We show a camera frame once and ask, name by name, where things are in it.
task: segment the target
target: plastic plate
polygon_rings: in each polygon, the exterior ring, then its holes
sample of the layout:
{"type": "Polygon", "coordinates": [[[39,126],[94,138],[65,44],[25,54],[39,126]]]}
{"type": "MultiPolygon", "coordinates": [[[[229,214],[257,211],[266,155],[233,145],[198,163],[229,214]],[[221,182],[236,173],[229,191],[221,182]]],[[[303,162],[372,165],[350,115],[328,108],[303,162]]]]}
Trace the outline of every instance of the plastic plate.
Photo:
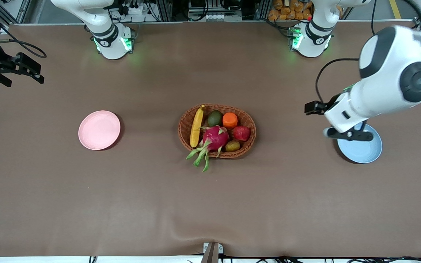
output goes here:
{"type": "Polygon", "coordinates": [[[79,141],[90,150],[103,150],[115,143],[120,135],[118,117],[110,111],[99,110],[89,114],[79,126],[79,141]]]}
{"type": "MultiPolygon", "coordinates": [[[[355,129],[359,130],[361,123],[355,125],[355,129]]],[[[371,163],[378,159],[379,155],[383,151],[383,142],[379,137],[378,132],[368,124],[365,125],[364,131],[373,134],[373,140],[371,141],[348,141],[348,140],[337,140],[337,145],[342,154],[352,160],[355,163],[371,163]]]]}

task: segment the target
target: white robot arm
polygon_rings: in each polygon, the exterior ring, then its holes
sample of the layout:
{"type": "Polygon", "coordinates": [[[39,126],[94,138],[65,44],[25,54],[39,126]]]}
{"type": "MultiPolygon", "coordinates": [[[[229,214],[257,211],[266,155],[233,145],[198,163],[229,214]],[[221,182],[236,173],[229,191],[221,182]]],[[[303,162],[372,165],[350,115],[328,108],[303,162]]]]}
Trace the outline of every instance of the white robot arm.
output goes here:
{"type": "Polygon", "coordinates": [[[327,48],[331,32],[339,21],[337,6],[359,7],[367,5],[371,0],[312,0],[313,18],[308,23],[295,26],[300,30],[299,37],[292,40],[292,48],[301,55],[314,58],[327,48]]]}
{"type": "Polygon", "coordinates": [[[321,114],[331,123],[332,128],[325,130],[327,137],[371,140],[367,133],[352,127],[376,115],[421,103],[421,31],[401,26],[384,28],[363,46],[359,68],[359,82],[329,103],[305,106],[307,115],[321,114]]]}
{"type": "Polygon", "coordinates": [[[132,52],[134,37],[129,27],[113,23],[103,7],[112,5],[114,0],[52,0],[52,3],[66,10],[80,20],[94,35],[97,50],[109,60],[117,60],[132,52]]]}

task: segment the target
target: orange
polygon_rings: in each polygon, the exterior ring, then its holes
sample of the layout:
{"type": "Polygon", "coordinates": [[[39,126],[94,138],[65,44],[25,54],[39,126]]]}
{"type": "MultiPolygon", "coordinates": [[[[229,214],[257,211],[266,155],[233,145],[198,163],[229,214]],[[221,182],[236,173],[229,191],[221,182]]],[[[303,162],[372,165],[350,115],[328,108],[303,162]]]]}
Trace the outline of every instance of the orange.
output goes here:
{"type": "Polygon", "coordinates": [[[227,129],[233,129],[238,125],[238,117],[233,112],[227,112],[222,118],[222,124],[227,129]]]}

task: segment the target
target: avocado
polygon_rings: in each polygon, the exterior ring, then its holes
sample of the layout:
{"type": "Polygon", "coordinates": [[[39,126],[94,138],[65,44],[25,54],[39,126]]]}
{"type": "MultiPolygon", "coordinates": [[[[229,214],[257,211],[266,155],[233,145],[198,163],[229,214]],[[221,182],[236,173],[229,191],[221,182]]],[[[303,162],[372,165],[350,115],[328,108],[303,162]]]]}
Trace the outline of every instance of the avocado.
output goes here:
{"type": "Polygon", "coordinates": [[[207,125],[213,127],[216,125],[222,126],[222,113],[218,110],[212,111],[207,117],[207,125]]]}

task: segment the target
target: dragon fruit leaf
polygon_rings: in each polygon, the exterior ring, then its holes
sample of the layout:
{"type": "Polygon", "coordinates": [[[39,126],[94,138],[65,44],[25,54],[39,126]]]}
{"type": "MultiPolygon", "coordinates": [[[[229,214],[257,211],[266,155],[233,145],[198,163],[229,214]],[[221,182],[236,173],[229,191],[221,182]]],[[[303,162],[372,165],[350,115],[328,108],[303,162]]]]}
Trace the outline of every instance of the dragon fruit leaf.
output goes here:
{"type": "Polygon", "coordinates": [[[207,171],[209,169],[209,152],[206,153],[206,165],[204,165],[203,172],[207,171]]]}
{"type": "Polygon", "coordinates": [[[209,146],[209,144],[211,144],[212,142],[210,140],[206,140],[206,142],[204,143],[204,145],[202,146],[203,148],[209,146]]]}
{"type": "Polygon", "coordinates": [[[192,150],[189,155],[186,157],[186,160],[193,157],[197,152],[200,152],[204,149],[204,147],[200,147],[200,148],[195,148],[194,150],[192,150]]]}
{"type": "Polygon", "coordinates": [[[193,165],[198,167],[199,163],[201,162],[201,160],[204,158],[204,156],[208,152],[209,152],[209,150],[207,150],[207,147],[204,147],[204,149],[199,153],[199,156],[197,157],[197,159],[194,161],[193,165]]]}
{"type": "Polygon", "coordinates": [[[217,157],[220,155],[220,151],[222,151],[222,147],[219,147],[219,149],[217,150],[217,157]]]}

